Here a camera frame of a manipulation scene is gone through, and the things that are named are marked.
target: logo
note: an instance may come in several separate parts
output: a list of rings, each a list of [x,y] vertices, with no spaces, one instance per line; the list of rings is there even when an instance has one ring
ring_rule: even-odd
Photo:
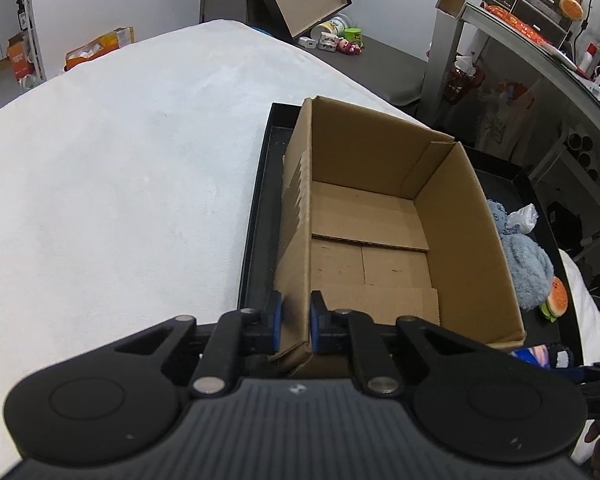
[[[289,391],[294,395],[302,395],[306,391],[306,386],[304,384],[294,384],[289,387]]]

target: bed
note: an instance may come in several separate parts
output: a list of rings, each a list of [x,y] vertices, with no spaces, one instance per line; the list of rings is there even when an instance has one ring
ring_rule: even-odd
[[[235,308],[270,104],[316,94],[417,122],[224,21],[82,64],[0,110],[0,474],[18,459],[1,411],[20,378],[177,314]],[[600,314],[563,256],[585,359],[600,360]]]

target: metal table frame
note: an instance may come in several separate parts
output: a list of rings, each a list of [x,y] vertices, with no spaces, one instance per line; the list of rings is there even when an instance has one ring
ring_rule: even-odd
[[[567,96],[600,131],[600,103],[560,63],[490,12],[466,0],[438,0],[429,62],[417,118],[432,126],[442,100],[446,75],[455,61],[462,28],[469,23],[506,46]]]

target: black tray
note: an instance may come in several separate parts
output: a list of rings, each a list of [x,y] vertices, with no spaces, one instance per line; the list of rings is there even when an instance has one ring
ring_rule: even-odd
[[[298,106],[279,103],[273,103],[271,106],[251,202],[238,308],[263,309],[273,290],[280,234],[282,157],[299,113]],[[581,365],[580,332],[567,276],[554,235],[531,183],[522,168],[515,164],[471,148],[465,150],[487,198],[500,202],[507,212],[515,211],[529,203],[536,206],[538,222],[531,236],[546,251],[554,264],[555,275],[567,286],[570,306],[556,323],[547,321],[538,309],[522,313],[527,332],[525,345],[561,342],[573,351],[575,363]]]

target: hamburger toy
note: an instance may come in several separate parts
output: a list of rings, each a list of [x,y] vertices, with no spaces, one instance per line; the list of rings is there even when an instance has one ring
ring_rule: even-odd
[[[569,295],[559,278],[554,276],[549,297],[540,305],[540,312],[552,323],[567,311]]]
[[[574,22],[579,22],[584,17],[584,10],[577,0],[560,0],[558,6],[562,13]]]

